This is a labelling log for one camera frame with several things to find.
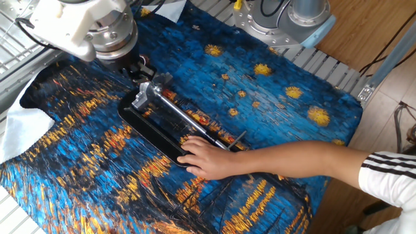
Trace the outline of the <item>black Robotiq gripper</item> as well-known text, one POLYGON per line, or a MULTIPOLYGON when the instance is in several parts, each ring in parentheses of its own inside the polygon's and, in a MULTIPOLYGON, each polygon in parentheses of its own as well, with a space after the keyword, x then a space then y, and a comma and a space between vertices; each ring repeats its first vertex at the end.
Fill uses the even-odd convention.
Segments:
POLYGON ((142 63, 140 53, 135 49, 122 53, 113 51, 103 54, 103 65, 113 72, 119 72, 132 83, 148 82, 156 71, 142 63))

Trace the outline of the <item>person's right hand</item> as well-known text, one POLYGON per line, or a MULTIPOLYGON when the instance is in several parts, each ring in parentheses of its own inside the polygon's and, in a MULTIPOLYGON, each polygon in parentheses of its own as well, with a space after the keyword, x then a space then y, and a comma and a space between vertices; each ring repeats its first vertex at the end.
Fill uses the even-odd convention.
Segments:
POLYGON ((189 136, 182 144, 188 153, 177 158, 182 164, 188 164, 187 172, 208 180, 218 180, 233 175, 232 166, 235 155, 227 150, 210 144, 199 136, 189 136))

